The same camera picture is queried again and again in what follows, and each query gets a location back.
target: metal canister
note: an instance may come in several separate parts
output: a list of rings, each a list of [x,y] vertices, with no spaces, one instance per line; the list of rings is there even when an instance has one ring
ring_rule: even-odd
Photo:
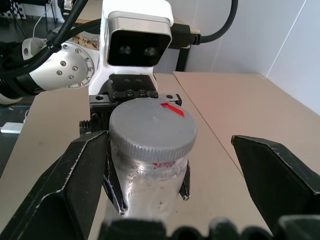
[[[139,98],[111,114],[111,154],[125,217],[167,217],[182,186],[197,125],[182,107],[161,99]]]

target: red marking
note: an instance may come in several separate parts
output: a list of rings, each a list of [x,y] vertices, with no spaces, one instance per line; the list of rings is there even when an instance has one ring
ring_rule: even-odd
[[[163,162],[163,163],[156,163],[154,162],[153,165],[155,165],[154,169],[158,169],[158,168],[171,168],[173,165],[175,165],[176,161],[172,161],[172,162]]]
[[[164,107],[164,108],[168,108],[170,109],[171,111],[174,111],[176,114],[179,114],[180,116],[184,117],[185,116],[185,113],[184,111],[180,110],[179,108],[175,107],[175,106],[172,106],[171,104],[165,102],[165,103],[161,103],[161,106]]]

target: camera lens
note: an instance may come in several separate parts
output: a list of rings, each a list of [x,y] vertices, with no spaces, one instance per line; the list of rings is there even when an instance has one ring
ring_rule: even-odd
[[[155,55],[156,52],[157,52],[157,50],[154,47],[147,47],[144,50],[143,54],[146,55],[146,56],[151,57],[151,56]]]
[[[120,53],[120,54],[129,55],[129,54],[131,54],[131,52],[132,52],[132,51],[131,51],[131,47],[126,46],[126,45],[120,47],[120,49],[119,49],[119,53]]]

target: white wall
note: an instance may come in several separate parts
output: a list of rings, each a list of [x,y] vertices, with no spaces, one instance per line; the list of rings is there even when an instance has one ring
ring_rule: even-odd
[[[225,22],[231,0],[168,0],[202,35]],[[192,46],[190,72],[260,73],[320,115],[319,0],[239,0],[230,30]]]
[[[59,22],[64,22],[64,19],[61,15],[60,8],[58,7],[58,1],[52,0],[52,7],[55,17],[58,19]],[[42,16],[45,13],[45,7],[44,6],[37,6],[37,5],[31,5],[31,4],[23,4],[24,12],[26,15],[29,16]],[[48,18],[53,18],[51,9],[48,10],[46,13]]]

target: gray screw cap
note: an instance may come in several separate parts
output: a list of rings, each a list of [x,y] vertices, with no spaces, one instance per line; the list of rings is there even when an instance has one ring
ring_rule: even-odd
[[[109,132],[112,144],[128,157],[166,163],[191,151],[197,124],[189,112],[174,103],[137,98],[113,110]]]

